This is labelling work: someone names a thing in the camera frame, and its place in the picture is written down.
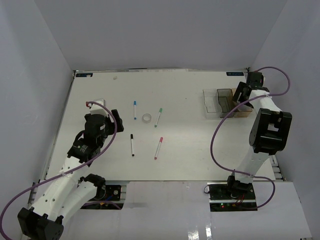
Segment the green marker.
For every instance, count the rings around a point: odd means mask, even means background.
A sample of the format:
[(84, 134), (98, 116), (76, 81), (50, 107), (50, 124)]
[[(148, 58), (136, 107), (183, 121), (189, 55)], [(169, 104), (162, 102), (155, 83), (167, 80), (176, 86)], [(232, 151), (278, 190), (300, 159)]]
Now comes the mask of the green marker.
[(162, 114), (162, 111), (163, 111), (163, 108), (161, 107), (158, 111), (158, 115), (156, 117), (156, 120), (155, 120), (155, 123), (154, 123), (154, 127), (157, 128), (158, 127), (158, 123), (159, 123), (159, 120), (160, 120), (160, 116)]

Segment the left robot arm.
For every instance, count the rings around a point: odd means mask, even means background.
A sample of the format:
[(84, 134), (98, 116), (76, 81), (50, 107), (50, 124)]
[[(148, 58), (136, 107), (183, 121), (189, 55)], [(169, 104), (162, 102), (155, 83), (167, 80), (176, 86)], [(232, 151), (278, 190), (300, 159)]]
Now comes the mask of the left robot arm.
[(18, 222), (24, 235), (32, 240), (58, 240), (69, 219), (91, 199), (105, 196), (105, 178), (90, 173), (90, 160), (101, 153), (108, 136), (124, 131), (118, 110), (107, 112), (98, 107), (84, 116), (80, 131), (58, 172), (46, 191), (30, 208), (22, 208)]

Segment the pink marker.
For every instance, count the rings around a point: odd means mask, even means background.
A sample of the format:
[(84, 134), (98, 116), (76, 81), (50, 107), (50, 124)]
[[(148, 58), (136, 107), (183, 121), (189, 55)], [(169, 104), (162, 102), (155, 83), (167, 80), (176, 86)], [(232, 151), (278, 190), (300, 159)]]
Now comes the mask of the pink marker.
[(162, 146), (162, 143), (163, 143), (163, 139), (164, 138), (162, 136), (159, 139), (159, 142), (158, 142), (158, 145), (157, 145), (157, 149), (156, 149), (156, 152), (155, 152), (155, 155), (154, 155), (154, 160), (158, 159), (159, 152), (160, 152), (160, 149), (161, 149), (161, 146)]

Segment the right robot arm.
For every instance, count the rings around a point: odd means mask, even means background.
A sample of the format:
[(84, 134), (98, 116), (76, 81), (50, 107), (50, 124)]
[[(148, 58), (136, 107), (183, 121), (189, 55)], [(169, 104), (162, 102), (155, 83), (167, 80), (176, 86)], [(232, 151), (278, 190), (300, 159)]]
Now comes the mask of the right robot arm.
[(235, 106), (244, 104), (256, 112), (249, 133), (250, 148), (227, 179), (225, 192), (233, 200), (251, 191), (253, 178), (264, 162), (269, 156), (282, 151), (287, 144), (293, 116), (277, 107), (270, 91), (263, 84), (264, 76), (261, 72), (249, 72), (246, 82), (238, 84), (232, 98)]

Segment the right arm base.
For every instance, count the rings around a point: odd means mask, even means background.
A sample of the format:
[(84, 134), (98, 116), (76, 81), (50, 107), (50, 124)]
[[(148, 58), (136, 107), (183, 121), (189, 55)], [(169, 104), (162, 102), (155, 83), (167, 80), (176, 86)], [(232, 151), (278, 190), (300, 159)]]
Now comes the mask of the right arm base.
[(257, 201), (253, 186), (247, 193), (230, 193), (226, 182), (208, 182), (203, 192), (209, 197), (211, 212), (257, 211)]

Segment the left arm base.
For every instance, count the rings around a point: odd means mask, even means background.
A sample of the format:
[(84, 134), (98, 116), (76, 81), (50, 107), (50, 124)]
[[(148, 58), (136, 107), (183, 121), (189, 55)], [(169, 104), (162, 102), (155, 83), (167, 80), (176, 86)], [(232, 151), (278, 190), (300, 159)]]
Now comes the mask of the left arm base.
[(96, 195), (85, 203), (81, 209), (121, 210), (124, 205), (121, 199), (121, 190), (121, 185), (104, 185), (97, 190)]

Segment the small clear tape roll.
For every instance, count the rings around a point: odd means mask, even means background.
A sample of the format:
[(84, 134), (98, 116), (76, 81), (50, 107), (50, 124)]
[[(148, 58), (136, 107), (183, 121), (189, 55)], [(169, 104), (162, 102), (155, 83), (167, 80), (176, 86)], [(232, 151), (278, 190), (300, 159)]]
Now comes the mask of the small clear tape roll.
[(149, 114), (149, 113), (145, 113), (143, 116), (142, 116), (142, 121), (145, 123), (145, 124), (148, 124), (152, 121), (152, 116)]

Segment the black marker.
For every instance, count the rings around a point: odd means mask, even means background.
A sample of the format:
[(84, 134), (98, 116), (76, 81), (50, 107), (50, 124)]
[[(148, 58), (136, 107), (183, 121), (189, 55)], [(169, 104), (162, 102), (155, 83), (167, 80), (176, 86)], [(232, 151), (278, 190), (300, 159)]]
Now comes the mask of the black marker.
[(134, 135), (133, 133), (130, 134), (130, 149), (131, 149), (131, 156), (135, 156), (135, 150), (134, 150)]

